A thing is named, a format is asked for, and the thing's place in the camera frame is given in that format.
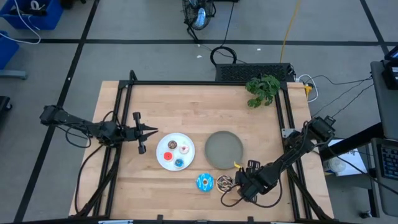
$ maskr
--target gray plate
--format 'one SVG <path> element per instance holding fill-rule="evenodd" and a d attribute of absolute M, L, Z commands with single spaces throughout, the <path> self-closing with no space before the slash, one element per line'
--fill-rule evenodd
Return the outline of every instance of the gray plate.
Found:
<path fill-rule="evenodd" d="M 218 131 L 212 134 L 205 145 L 207 161 L 216 168 L 230 169 L 234 162 L 241 163 L 243 145 L 241 140 L 229 131 Z"/>

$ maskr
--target wooden table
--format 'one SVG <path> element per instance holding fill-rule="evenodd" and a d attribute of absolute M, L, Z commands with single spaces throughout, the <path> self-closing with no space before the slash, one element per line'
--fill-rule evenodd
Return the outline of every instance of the wooden table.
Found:
<path fill-rule="evenodd" d="M 118 82 L 103 82 L 94 122 L 101 121 L 107 112 L 113 110 L 117 86 Z M 301 128 L 304 121 L 311 119 L 303 86 L 289 83 L 288 87 L 295 126 Z M 259 208 L 246 202 L 232 208 L 224 207 L 220 203 L 219 191 L 213 189 L 203 193 L 196 187 L 196 178 L 204 172 L 215 178 L 222 174 L 234 177 L 236 172 L 236 169 L 215 169 L 207 162 L 204 146 L 214 132 L 231 131 L 242 140 L 245 166 L 248 159 L 266 164 L 282 154 L 275 104 L 251 110 L 246 104 L 250 97 L 252 95 L 243 86 L 134 85 L 127 125 L 135 125 L 132 112 L 139 111 L 141 122 L 157 127 L 159 132 L 146 141 L 147 152 L 143 155 L 138 154 L 137 142 L 123 144 L 111 218 L 153 220 L 157 215 L 163 215 L 165 220 L 246 221 L 248 216 L 253 216 L 255 221 L 294 221 L 286 172 L 282 174 L 282 200 L 274 208 Z M 285 125 L 288 126 L 283 98 L 281 100 Z M 176 132 L 192 139 L 196 154 L 188 168 L 171 172 L 160 166 L 155 151 L 157 143 L 165 135 Z M 98 144 L 93 143 L 84 158 L 97 147 Z M 97 188 L 103 156 L 104 149 L 95 154 L 83 170 L 79 208 Z M 308 191 L 325 213 L 333 217 L 319 155 L 306 154 L 302 163 Z M 101 205 L 105 204 L 107 194 L 105 190 Z M 260 195 L 257 202 L 269 205 L 278 196 L 279 187 L 275 187 L 267 195 Z M 226 203 L 233 203 L 237 198 L 236 192 L 231 192 Z M 304 217 L 300 193 L 298 202 L 301 217 Z M 70 213 L 75 213 L 73 206 Z"/>

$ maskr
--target blue donut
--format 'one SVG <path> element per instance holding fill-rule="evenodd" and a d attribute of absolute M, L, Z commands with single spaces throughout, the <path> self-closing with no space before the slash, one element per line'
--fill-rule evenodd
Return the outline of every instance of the blue donut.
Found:
<path fill-rule="evenodd" d="M 214 178 L 207 173 L 200 174 L 197 178 L 197 187 L 203 192 L 209 192 L 213 189 Z"/>

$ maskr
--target blue container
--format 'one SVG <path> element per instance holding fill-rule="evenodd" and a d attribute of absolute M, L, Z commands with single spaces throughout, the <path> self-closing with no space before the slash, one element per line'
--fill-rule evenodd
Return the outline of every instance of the blue container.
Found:
<path fill-rule="evenodd" d="M 8 36 L 5 31 L 0 30 L 0 33 Z M 10 61 L 15 52 L 17 52 L 18 48 L 19 45 L 15 41 L 0 35 L 0 69 L 4 69 L 8 61 Z"/>
<path fill-rule="evenodd" d="M 60 5 L 60 0 L 36 0 L 40 6 L 46 5 L 46 16 L 24 16 L 21 14 L 23 20 L 32 28 L 36 26 L 40 30 L 54 30 L 61 18 L 63 9 Z M 30 8 L 30 0 L 17 0 L 18 7 L 23 11 L 24 8 Z M 25 24 L 21 21 L 18 15 L 10 15 L 9 12 L 15 6 L 14 0 L 7 0 L 5 5 L 0 10 L 0 17 L 10 23 L 15 29 L 28 29 Z"/>

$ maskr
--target green plant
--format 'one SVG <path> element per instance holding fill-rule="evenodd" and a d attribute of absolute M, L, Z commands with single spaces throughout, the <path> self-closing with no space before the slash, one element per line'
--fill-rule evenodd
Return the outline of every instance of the green plant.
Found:
<path fill-rule="evenodd" d="M 270 105 L 279 88 L 279 81 L 272 75 L 261 75 L 260 78 L 253 78 L 250 82 L 246 83 L 246 89 L 257 97 L 249 100 L 248 106 L 257 108 L 263 100 L 266 101 L 264 105 Z"/>

